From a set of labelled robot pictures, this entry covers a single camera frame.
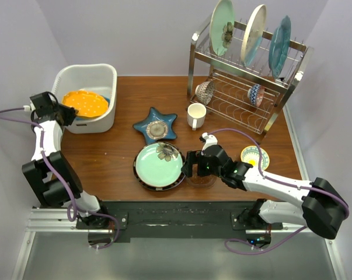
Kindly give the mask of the yellow polka dot plate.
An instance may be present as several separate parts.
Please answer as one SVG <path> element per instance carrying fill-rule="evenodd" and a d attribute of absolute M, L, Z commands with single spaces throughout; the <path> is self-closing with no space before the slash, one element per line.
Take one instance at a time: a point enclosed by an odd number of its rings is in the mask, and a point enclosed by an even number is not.
<path fill-rule="evenodd" d="M 76 116 L 80 118 L 100 117 L 109 108 L 109 102 L 103 96 L 86 90 L 67 93 L 62 98 L 62 104 L 76 109 Z"/>

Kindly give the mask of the blue polka dot plate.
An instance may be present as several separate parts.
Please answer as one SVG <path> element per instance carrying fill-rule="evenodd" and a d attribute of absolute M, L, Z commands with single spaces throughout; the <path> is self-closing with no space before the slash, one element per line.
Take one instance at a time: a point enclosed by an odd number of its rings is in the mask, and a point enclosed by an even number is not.
<path fill-rule="evenodd" d="M 93 92 L 78 93 L 71 97 L 71 106 L 78 110 L 77 120 L 91 120 L 109 109 L 109 100 Z"/>

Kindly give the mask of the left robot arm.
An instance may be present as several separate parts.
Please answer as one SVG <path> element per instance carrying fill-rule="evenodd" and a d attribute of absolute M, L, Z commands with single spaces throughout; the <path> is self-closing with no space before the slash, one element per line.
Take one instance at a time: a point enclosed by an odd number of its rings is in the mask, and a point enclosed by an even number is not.
<path fill-rule="evenodd" d="M 73 123 L 77 110 L 62 105 L 51 92 L 30 97 L 31 127 L 36 136 L 32 159 L 22 166 L 22 173 L 41 206 L 69 205 L 86 226 L 104 229 L 110 215 L 102 201 L 82 188 L 78 175 L 61 152 L 64 128 Z"/>

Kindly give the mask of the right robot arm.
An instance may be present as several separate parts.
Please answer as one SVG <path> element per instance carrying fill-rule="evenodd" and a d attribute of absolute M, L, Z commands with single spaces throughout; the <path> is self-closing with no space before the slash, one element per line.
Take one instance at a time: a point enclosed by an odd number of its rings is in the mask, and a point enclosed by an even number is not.
<path fill-rule="evenodd" d="M 181 168 L 186 177 L 197 166 L 200 177 L 219 177 L 228 187 L 267 194 L 274 202 L 258 201 L 249 214 L 249 223 L 262 229 L 268 223 L 292 223 L 308 227 L 320 237 L 335 239 L 342 222 L 349 216 L 347 203 L 323 178 L 295 180 L 260 172 L 252 164 L 232 160 L 220 145 L 189 151 Z"/>

